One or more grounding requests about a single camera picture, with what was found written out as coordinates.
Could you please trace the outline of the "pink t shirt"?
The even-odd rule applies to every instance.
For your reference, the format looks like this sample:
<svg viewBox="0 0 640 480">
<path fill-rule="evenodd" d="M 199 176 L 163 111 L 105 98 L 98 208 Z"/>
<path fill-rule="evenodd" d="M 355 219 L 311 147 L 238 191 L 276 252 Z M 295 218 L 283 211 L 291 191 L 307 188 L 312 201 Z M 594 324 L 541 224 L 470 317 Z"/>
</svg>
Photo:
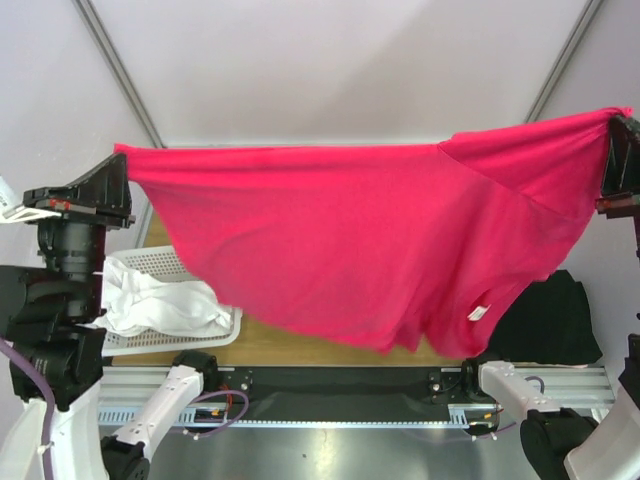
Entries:
<svg viewBox="0 0 640 480">
<path fill-rule="evenodd" d="M 152 149 L 129 179 L 218 300 L 290 332 L 386 352 L 480 354 L 595 212 L 629 107 L 434 144 Z"/>
</svg>

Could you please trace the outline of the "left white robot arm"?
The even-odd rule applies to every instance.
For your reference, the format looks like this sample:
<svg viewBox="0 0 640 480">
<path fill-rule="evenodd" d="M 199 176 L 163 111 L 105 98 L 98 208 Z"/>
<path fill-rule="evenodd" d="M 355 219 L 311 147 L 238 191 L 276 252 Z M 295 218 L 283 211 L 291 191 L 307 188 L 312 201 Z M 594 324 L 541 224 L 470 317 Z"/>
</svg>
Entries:
<svg viewBox="0 0 640 480">
<path fill-rule="evenodd" d="M 133 223 L 127 160 L 114 154 L 59 187 L 1 192 L 1 219 L 37 228 L 43 266 L 1 269 L 1 349 L 15 394 L 43 413 L 36 447 L 48 479 L 145 479 L 180 413 L 220 388 L 213 356 L 184 351 L 134 420 L 101 436 L 105 238 Z"/>
</svg>

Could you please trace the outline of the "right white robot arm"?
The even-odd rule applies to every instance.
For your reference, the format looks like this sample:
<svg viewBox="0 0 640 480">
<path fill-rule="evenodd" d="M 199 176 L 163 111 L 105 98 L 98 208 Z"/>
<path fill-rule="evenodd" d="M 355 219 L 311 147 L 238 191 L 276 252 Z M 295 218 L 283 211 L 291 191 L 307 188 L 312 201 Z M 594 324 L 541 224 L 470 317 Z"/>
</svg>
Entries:
<svg viewBox="0 0 640 480">
<path fill-rule="evenodd" d="M 608 157 L 596 211 L 608 219 L 629 217 L 639 227 L 639 121 L 609 121 Z M 541 479 L 637 479 L 639 477 L 639 335 L 628 336 L 628 354 L 616 400 L 601 421 L 561 406 L 504 361 L 465 362 L 463 395 L 489 397 L 520 424 L 529 464 Z"/>
</svg>

